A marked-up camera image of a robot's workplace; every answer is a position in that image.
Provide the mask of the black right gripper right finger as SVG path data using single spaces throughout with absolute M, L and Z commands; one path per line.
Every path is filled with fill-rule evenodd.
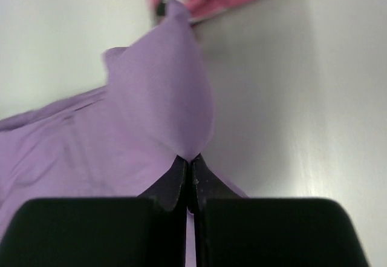
M 347 212 L 324 198 L 246 198 L 197 156 L 189 210 L 198 266 L 368 266 Z

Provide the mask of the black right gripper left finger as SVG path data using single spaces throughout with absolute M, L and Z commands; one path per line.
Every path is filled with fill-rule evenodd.
M 137 197 L 25 202 L 1 241 L 2 266 L 184 266 L 187 162 Z

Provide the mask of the purple trousers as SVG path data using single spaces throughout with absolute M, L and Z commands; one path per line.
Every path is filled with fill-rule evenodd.
M 137 197 L 213 136 L 214 107 L 188 9 L 103 55 L 105 86 L 1 121 L 1 241 L 18 209 L 46 198 Z M 186 261 L 197 266 L 186 195 Z

